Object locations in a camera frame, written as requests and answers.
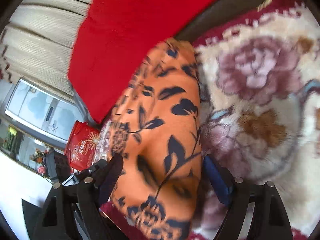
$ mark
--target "silver screw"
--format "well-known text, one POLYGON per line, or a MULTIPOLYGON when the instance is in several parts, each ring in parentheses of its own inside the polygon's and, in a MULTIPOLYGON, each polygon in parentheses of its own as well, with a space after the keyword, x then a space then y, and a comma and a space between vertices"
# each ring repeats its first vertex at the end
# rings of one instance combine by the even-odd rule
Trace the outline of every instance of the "silver screw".
POLYGON ((60 186, 61 186, 61 184, 59 182, 56 182, 55 184, 53 184, 53 188, 54 189, 57 189, 60 186))
POLYGON ((91 183, 93 181, 93 178, 92 177, 86 177, 84 179, 84 183, 91 183))
POLYGON ((268 185, 269 187, 274 187, 274 186, 275 186, 275 184, 274 184, 272 181, 268 181, 268 182, 267 182, 267 185, 268 185))
POLYGON ((235 182, 236 183, 242 183, 243 179, 241 177, 235 177, 235 182))

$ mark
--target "floral patterned pillow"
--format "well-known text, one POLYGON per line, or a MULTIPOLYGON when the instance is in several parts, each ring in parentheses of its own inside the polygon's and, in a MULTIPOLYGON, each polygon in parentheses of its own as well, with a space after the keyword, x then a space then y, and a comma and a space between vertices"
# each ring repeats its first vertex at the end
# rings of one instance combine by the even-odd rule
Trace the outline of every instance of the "floral patterned pillow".
MULTIPOLYGON (((301 0, 272 0, 193 45, 214 107, 203 150, 234 176, 273 180, 292 227, 310 235, 320 217, 319 24, 301 0)), ((212 237, 225 212, 210 193, 199 232, 212 237)))

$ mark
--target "yellow starburst design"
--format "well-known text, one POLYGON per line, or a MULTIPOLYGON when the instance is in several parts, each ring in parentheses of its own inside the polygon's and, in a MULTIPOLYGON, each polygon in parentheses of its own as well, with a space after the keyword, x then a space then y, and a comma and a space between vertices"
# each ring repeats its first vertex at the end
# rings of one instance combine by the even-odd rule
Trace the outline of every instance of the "yellow starburst design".
POLYGON ((71 150, 71 161, 74 162, 74 161, 81 161, 81 158, 80 158, 80 155, 78 153, 78 151, 76 150, 71 150))
POLYGON ((93 150, 96 148, 96 146, 99 143, 99 134, 95 134, 93 132, 91 132, 89 134, 88 139, 86 140, 89 143, 89 148, 90 150, 93 150))

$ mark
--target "red plastic package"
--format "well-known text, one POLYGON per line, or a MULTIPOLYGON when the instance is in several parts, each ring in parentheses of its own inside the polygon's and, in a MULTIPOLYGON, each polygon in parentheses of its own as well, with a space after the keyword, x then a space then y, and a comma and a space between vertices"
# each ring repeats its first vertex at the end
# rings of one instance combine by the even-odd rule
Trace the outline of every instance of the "red plastic package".
POLYGON ((87 123, 76 121, 71 131, 64 154, 73 169, 82 171, 92 165, 100 131, 87 123))

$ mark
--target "orange pillow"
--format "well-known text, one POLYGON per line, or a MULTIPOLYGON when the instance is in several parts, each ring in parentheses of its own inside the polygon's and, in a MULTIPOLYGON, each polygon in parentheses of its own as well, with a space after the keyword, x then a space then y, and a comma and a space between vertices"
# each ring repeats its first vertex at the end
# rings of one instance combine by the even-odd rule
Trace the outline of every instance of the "orange pillow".
POLYGON ((200 89, 188 42, 156 45, 112 112, 108 158, 124 169, 111 199, 149 239, 187 239, 201 175, 200 89))

